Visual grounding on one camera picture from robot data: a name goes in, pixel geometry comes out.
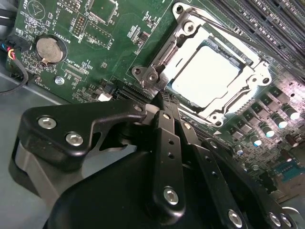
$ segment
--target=dimm slot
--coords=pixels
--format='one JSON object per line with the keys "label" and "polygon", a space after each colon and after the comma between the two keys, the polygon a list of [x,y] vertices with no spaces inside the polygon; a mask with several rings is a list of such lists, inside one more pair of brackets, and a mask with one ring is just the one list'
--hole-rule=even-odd
{"label": "dimm slot", "polygon": [[254,2],[251,2],[252,6],[248,2],[245,2],[245,1],[235,1],[235,2],[237,4],[239,4],[245,10],[249,11],[252,15],[254,15],[256,17],[256,19],[258,21],[260,21],[260,24],[263,25],[264,27],[266,27],[267,29],[269,29],[270,32],[273,33],[274,37],[278,37],[278,39],[286,47],[289,47],[291,49],[292,53],[294,53],[296,49],[298,49],[300,54],[303,53],[302,47],[295,40],[293,40],[290,36],[287,36],[285,33],[283,34],[283,32],[285,32],[285,31],[277,23],[275,23],[274,21],[267,20],[267,22],[269,22],[271,25],[273,25],[274,27],[276,27],[278,29],[278,32],[275,31],[275,29],[271,25],[265,26],[265,24],[267,24],[267,22],[262,20],[262,16],[265,18],[268,18],[268,15],[265,15],[265,12],[262,12],[262,10],[259,7],[257,7],[257,5],[254,4]]}

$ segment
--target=electrolytic capacitor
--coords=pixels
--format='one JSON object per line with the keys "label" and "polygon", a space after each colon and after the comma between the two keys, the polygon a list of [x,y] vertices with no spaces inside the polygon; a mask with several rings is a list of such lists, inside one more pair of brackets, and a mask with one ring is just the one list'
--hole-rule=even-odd
{"label": "electrolytic capacitor", "polygon": [[292,107],[288,107],[285,109],[285,113],[286,115],[288,115],[288,117],[291,119],[291,120],[296,120],[300,117],[300,113],[297,112],[295,109],[293,109]]}
{"label": "electrolytic capacitor", "polygon": [[268,125],[263,126],[261,129],[266,137],[273,137],[275,135],[275,132]]}
{"label": "electrolytic capacitor", "polygon": [[287,150],[282,149],[281,150],[281,155],[285,159],[286,162],[291,162],[292,161],[292,157],[289,155]]}
{"label": "electrolytic capacitor", "polygon": [[278,128],[283,129],[288,125],[288,122],[285,121],[282,117],[278,116],[273,119]]}
{"label": "electrolytic capacitor", "polygon": [[244,154],[243,149],[240,145],[237,145],[234,147],[234,152],[239,156]]}
{"label": "electrolytic capacitor", "polygon": [[258,147],[262,144],[262,141],[259,139],[257,135],[253,135],[250,137],[250,141],[253,143],[255,147]]}
{"label": "electrolytic capacitor", "polygon": [[286,135],[285,139],[292,147],[297,147],[299,145],[291,135]]}

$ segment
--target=screw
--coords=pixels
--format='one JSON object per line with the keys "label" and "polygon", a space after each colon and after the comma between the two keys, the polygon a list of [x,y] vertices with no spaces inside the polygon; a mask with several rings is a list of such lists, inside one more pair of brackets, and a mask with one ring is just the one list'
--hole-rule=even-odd
{"label": "screw", "polygon": [[187,21],[184,24],[183,30],[185,33],[191,34],[194,31],[194,28],[195,28],[195,24],[191,21]]}
{"label": "screw", "polygon": [[163,195],[169,204],[171,205],[178,204],[179,198],[177,193],[173,189],[167,187],[166,189],[164,189]]}
{"label": "screw", "polygon": [[275,214],[273,214],[272,212],[269,213],[269,217],[271,219],[271,221],[278,227],[281,226],[281,222],[280,220],[275,216]]}
{"label": "screw", "polygon": [[212,142],[212,141],[211,141],[210,144],[211,144],[211,146],[213,146],[213,148],[217,149],[217,145],[216,145],[215,142]]}
{"label": "screw", "polygon": [[241,227],[243,226],[242,219],[239,217],[239,215],[238,215],[235,211],[229,210],[228,216],[229,216],[230,221],[231,221],[237,228],[241,228]]}
{"label": "screw", "polygon": [[139,106],[134,106],[134,109],[137,110],[137,111],[139,111],[139,112],[142,112],[142,111],[143,111],[143,109],[140,108]]}
{"label": "screw", "polygon": [[190,130],[192,127],[191,125],[189,125],[188,123],[183,123],[183,125],[185,126],[186,129]]}
{"label": "screw", "polygon": [[253,169],[253,171],[257,171],[257,170],[259,170],[259,166],[258,165],[254,165],[254,166],[252,166],[252,169]]}
{"label": "screw", "polygon": [[148,79],[149,79],[150,81],[154,81],[154,80],[158,79],[158,75],[157,75],[156,73],[150,73],[150,74],[148,75]]}
{"label": "screw", "polygon": [[44,129],[53,129],[56,126],[56,121],[52,118],[42,117],[38,120],[38,124]]}
{"label": "screw", "polygon": [[287,219],[287,217],[284,214],[281,214],[281,218],[284,221],[285,224],[287,224],[288,227],[292,227],[291,222]]}
{"label": "screw", "polygon": [[163,117],[166,118],[166,119],[171,119],[171,117],[166,113],[163,114]]}
{"label": "screw", "polygon": [[66,136],[66,141],[72,146],[80,146],[84,140],[77,133],[70,133]]}
{"label": "screw", "polygon": [[56,76],[54,81],[57,85],[63,85],[65,83],[65,79],[61,76]]}

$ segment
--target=cable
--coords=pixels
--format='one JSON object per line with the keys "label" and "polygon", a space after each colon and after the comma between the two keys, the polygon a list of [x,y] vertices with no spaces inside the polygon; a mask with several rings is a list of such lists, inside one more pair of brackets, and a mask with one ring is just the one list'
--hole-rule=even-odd
{"label": "cable", "polygon": [[15,60],[15,59],[16,59],[15,53],[14,53],[14,50],[13,50],[13,49],[8,49],[8,57],[9,57],[11,60]]}
{"label": "cable", "polygon": [[242,37],[240,35],[237,35],[233,31],[225,28],[224,26],[222,26],[222,25],[220,25],[220,24],[218,24],[218,23],[216,23],[216,22],[214,22],[214,21],[212,21],[212,20],[210,20],[210,19],[208,19],[208,18],[206,18],[206,17],[204,17],[204,16],[202,16],[202,15],[200,15],[198,13],[192,12],[192,14],[196,15],[197,17],[199,17],[200,19],[202,19],[206,23],[208,23],[208,24],[210,24],[210,25],[212,25],[212,26],[214,26],[214,27],[216,27],[216,28],[218,28],[218,29],[220,29],[220,30],[230,34],[231,36],[233,36],[233,37],[235,37],[235,38],[237,38],[237,39],[239,39],[239,40],[249,44],[253,48],[257,49],[258,51],[261,51],[261,52],[265,53],[266,55],[272,57],[273,59],[278,61],[280,64],[282,64],[287,69],[293,70],[293,71],[297,72],[298,74],[300,74],[302,76],[305,76],[305,73],[302,70],[294,67],[290,62],[282,59],[281,57],[277,56],[275,53],[266,50],[264,47],[254,43],[254,42],[251,42],[248,39],[246,39],[246,38],[244,38],[244,37]]}
{"label": "cable", "polygon": [[21,72],[23,73],[23,80],[22,82],[17,85],[16,87],[12,88],[12,89],[9,89],[7,91],[4,91],[4,92],[0,92],[0,95],[6,95],[6,94],[10,94],[10,93],[13,93],[19,89],[21,89],[29,80],[29,74],[27,72],[27,70],[25,69],[25,67],[23,66],[23,64],[17,59],[13,59],[12,60],[15,65],[21,70]]}

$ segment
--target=black plastic mechanism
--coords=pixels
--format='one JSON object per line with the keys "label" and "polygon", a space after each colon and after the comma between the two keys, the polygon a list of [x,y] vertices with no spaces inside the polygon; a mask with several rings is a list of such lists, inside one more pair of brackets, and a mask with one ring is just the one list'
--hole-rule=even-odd
{"label": "black plastic mechanism", "polygon": [[[127,144],[136,152],[79,176],[93,148]],[[26,111],[10,173],[52,208],[46,229],[296,228],[227,149],[198,140],[164,92],[145,107],[118,100]]]}

